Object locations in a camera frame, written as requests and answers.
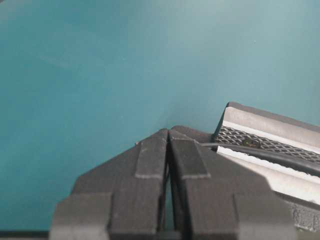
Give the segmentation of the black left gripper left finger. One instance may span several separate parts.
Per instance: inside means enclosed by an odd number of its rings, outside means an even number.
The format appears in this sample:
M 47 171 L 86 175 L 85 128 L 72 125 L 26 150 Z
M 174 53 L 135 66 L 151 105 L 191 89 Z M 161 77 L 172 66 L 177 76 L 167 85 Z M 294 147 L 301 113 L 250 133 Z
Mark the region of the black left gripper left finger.
M 51 240 L 152 240 L 163 215 L 168 130 L 80 175 L 52 218 Z

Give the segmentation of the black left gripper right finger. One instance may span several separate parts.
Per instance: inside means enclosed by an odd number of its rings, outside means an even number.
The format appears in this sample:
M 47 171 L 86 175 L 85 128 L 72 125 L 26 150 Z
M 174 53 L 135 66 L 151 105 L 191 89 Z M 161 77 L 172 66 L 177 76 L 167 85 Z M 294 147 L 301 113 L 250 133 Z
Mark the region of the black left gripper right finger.
M 169 131 L 174 179 L 193 240 L 294 240 L 287 205 L 258 173 Z

